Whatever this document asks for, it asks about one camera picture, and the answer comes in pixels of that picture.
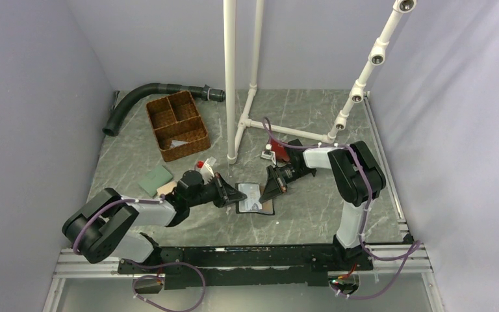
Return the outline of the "black leather card holder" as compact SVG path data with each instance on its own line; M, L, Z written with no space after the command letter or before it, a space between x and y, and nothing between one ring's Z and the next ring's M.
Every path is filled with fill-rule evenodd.
M258 183L237 183L236 188L239 192L246 195L246 199L235 205L236 214L258 214L273 216L275 215L274 204L272 200L261 203L259 201L264 187Z

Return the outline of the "white card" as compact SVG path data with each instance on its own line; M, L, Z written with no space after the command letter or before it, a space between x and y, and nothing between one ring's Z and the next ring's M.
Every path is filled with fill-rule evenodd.
M172 140L170 142L170 145L167 147L167 150L170 150L170 149L172 150L174 148L178 148L178 147L184 146L186 144L188 144L187 141L183 141L183 140Z

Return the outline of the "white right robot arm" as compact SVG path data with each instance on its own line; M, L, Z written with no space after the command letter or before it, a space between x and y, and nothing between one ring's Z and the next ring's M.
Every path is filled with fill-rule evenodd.
M288 184L317 169L331 170L337 190L343 199L340 226L334 236L333 264L347 270L364 254L361 243L366 216L371 202L386 187L387 180L370 148L362 140L344 148L312 146L300 140L280 142L288 156L282 167L268 166L267 180L259 198L261 203L272 200L288 190Z

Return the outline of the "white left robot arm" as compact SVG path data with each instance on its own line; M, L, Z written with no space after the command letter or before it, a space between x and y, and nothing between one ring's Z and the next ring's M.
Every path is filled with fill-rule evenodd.
M147 233L134 232L136 227L172 228L186 220L195 206L212 203L222 208L246 198L219 173L205 181L200 172L189 170L171 192L157 199L131 198L113 188L103 189L65 221L62 234L74 253L89 263L117 257L151 273L160 266L162 248Z

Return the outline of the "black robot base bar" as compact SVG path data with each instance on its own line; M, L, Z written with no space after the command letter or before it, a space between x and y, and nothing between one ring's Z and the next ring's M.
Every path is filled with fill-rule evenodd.
M121 275L156 274L165 277L165 288L185 289L201 284L196 272L177 262L201 270L208 286L275 285L304 283L322 287L335 274L355 269L371 271L372 260L360 249L346 251L338 243L256 246L162 247L137 267L121 257ZM169 263L161 270L156 266Z

